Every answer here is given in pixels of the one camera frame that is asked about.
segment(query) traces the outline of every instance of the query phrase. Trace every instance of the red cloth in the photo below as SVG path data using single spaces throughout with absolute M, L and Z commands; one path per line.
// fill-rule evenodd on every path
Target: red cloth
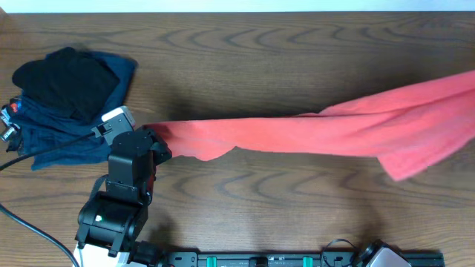
M 475 136 L 475 71 L 409 85 L 285 118 L 213 119 L 148 125 L 174 156 L 211 160 L 234 147 L 374 156 L 406 179 Z

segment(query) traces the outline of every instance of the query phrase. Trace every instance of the folded clothes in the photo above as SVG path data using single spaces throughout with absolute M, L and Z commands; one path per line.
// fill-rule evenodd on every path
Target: folded clothes
M 146 125 L 174 156 L 211 160 L 234 147 L 374 156 L 395 180 L 423 171 L 475 137 L 475 71 L 285 118 Z
M 64 111 L 43 105 L 24 92 L 21 107 L 11 121 L 22 127 L 23 152 L 29 154 L 51 148 L 63 142 L 91 133 L 92 127 L 102 123 L 101 115 L 122 105 L 127 93 L 136 63 L 120 56 L 90 52 L 88 56 L 105 64 L 119 79 L 119 83 L 107 97 L 99 113 L 91 122 L 64 117 Z M 107 160 L 110 148 L 103 139 L 88 139 L 62 148 L 61 150 L 35 156 L 32 170 L 50 165 L 77 165 L 98 163 Z
M 13 84 L 64 118 L 92 122 L 119 79 L 105 62 L 66 47 L 15 71 Z

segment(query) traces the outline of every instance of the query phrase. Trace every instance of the wooden table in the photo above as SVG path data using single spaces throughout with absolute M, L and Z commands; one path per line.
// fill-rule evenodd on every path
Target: wooden table
M 139 62 L 125 102 L 139 124 L 319 111 L 475 68 L 473 13 L 9 15 L 0 31 L 2 103 L 19 94 L 10 77 L 21 64 L 86 47 Z M 160 168 L 139 239 L 308 251 L 378 237 L 475 266 L 474 159 L 472 142 L 393 182 L 375 159 L 239 149 L 211 162 L 176 158 Z M 31 172 L 31 163 L 1 173 L 0 201 L 72 249 L 77 215 L 106 164 Z M 69 265 L 3 215 L 0 225 L 0 265 Z

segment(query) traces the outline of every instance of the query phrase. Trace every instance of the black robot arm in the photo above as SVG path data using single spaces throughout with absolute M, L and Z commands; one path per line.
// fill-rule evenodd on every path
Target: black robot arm
M 96 129 L 99 135 L 112 134 L 108 158 L 109 175 L 98 179 L 91 198 L 79 213 L 78 248 L 86 244 L 109 250 L 115 257 L 119 251 L 134 250 L 135 240 L 148 219 L 157 165 L 171 158 L 166 143 L 152 129 L 133 131 L 117 116 Z M 105 181 L 105 191 L 99 191 Z

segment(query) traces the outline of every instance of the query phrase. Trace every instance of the white plastic part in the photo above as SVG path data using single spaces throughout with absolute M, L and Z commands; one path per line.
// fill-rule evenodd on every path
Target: white plastic part
M 119 252 L 115 258 L 107 254 L 106 248 L 95 245 L 85 245 L 81 250 L 76 245 L 74 249 L 74 257 L 81 267 L 147 267 L 139 263 L 127 264 L 129 253 Z
M 367 267 L 411 267 L 411 265 L 390 248 L 381 248 Z
M 118 107 L 113 109 L 112 111 L 107 112 L 106 114 L 102 115 L 101 119 L 103 122 L 107 122 L 109 119 L 112 119 L 122 113 L 125 114 L 125 118 L 127 118 L 128 123 L 130 123 L 132 127 L 135 127 L 135 119 L 132 116 L 131 111 L 126 106 Z

